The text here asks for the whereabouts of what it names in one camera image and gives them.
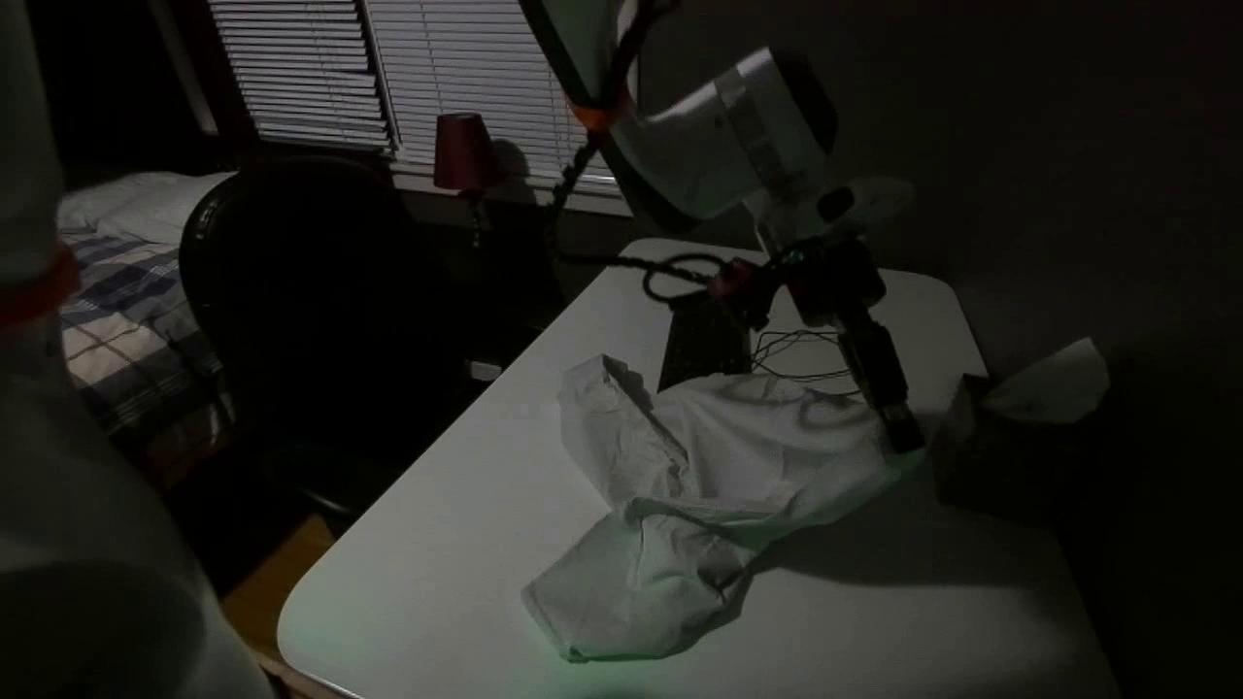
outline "pillow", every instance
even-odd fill
[[[130,232],[155,246],[178,246],[192,207],[227,176],[234,169],[214,169],[202,177],[150,186],[99,219],[99,232]]]
[[[141,197],[145,190],[178,186],[187,177],[189,176],[174,176],[174,169],[141,169],[141,176],[125,176],[125,177],[111,177],[99,186],[85,186],[85,190],[72,190],[59,202],[55,220],[59,220],[59,228],[94,228],[111,210]]]

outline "white cloth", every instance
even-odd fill
[[[857,401],[700,378],[655,401],[618,360],[565,373],[562,443],[613,505],[524,602],[565,660],[666,655],[725,621],[745,567],[909,472]]]

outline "wall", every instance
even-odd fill
[[[800,52],[840,176],[915,184],[876,248],[960,289],[993,373],[1105,349],[1116,472],[1068,551],[1130,696],[1243,696],[1239,35],[1235,4],[686,0],[644,56],[662,100]]]

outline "black chair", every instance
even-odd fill
[[[358,164],[237,169],[189,215],[178,264],[243,454],[335,532],[472,401],[471,309],[401,193]]]

